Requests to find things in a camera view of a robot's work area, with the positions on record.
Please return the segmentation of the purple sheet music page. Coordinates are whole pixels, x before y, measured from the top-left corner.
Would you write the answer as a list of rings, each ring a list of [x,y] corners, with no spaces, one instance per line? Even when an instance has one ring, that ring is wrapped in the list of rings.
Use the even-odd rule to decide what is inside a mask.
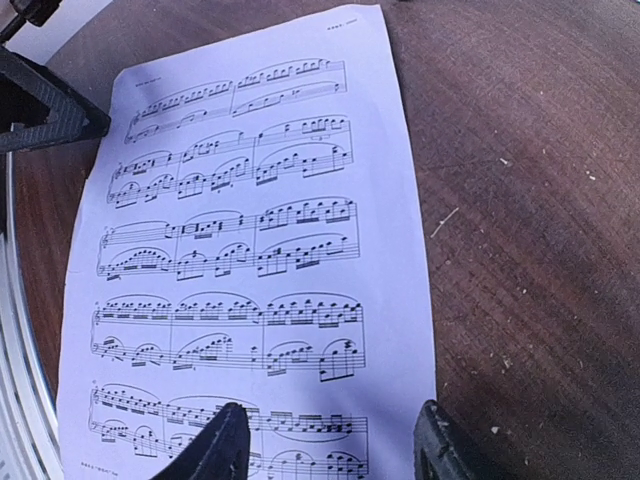
[[[253,479],[410,479],[435,393],[425,242],[379,6],[123,70],[66,276],[68,479],[148,479],[228,402]]]

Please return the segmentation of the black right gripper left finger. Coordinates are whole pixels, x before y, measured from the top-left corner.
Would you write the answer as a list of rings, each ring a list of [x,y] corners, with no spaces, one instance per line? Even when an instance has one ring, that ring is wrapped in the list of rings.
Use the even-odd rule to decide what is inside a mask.
[[[250,430],[246,410],[229,402],[162,470],[163,479],[247,479]]]

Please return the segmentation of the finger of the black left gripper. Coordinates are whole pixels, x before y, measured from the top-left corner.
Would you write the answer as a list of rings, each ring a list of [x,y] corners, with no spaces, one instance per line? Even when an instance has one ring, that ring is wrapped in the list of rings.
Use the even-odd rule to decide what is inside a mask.
[[[1,152],[104,137],[111,118],[45,66],[1,49]]]

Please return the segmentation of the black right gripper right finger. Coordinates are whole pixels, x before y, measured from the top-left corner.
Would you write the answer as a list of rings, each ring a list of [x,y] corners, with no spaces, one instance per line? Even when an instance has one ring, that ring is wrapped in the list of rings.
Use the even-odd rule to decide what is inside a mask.
[[[413,433],[415,479],[483,479],[487,458],[436,401],[420,409]]]

